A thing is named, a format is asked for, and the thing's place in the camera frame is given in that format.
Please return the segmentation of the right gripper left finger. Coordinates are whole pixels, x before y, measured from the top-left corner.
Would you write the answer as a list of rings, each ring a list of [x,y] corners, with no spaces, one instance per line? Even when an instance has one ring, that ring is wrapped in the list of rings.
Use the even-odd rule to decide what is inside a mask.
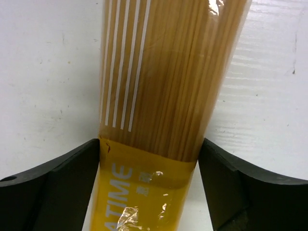
[[[2,231],[80,231],[99,164],[92,139],[53,160],[0,181]]]

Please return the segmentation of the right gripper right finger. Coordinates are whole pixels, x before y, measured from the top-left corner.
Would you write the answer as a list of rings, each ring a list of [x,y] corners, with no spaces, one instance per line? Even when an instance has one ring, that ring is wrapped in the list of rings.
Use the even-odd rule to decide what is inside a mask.
[[[308,182],[251,164],[205,139],[198,158],[215,231],[306,231]]]

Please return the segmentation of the yellow spaghetti bag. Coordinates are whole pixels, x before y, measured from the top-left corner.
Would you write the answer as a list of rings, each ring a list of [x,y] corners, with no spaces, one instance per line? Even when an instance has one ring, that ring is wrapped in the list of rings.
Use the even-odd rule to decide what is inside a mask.
[[[175,231],[251,2],[105,0],[92,231]]]

